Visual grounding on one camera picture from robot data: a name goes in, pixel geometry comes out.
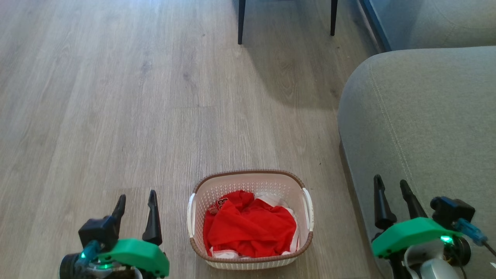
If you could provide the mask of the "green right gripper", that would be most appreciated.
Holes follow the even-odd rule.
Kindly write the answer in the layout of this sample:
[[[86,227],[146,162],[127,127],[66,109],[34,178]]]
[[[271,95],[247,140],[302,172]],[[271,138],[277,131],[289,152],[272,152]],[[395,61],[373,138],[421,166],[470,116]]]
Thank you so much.
[[[432,240],[441,240],[442,236],[463,235],[427,218],[425,210],[407,181],[402,179],[399,185],[411,220],[395,224],[397,217],[389,206],[383,180],[379,174],[374,176],[374,225],[380,230],[385,230],[372,241],[372,252],[375,257],[389,258],[392,253]]]

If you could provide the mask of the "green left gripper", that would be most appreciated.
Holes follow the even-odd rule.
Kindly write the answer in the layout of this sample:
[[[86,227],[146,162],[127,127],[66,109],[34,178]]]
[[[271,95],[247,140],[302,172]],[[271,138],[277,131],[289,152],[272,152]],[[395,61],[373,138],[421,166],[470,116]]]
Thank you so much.
[[[162,244],[162,230],[158,207],[157,193],[150,191],[148,198],[149,214],[142,240],[120,239],[110,252],[100,253],[97,259],[103,263],[117,262],[138,268],[145,275],[152,278],[165,278],[169,276],[170,262],[166,254],[160,249]],[[126,208],[126,195],[122,194],[112,212],[115,219],[115,229],[120,230],[122,217]]]

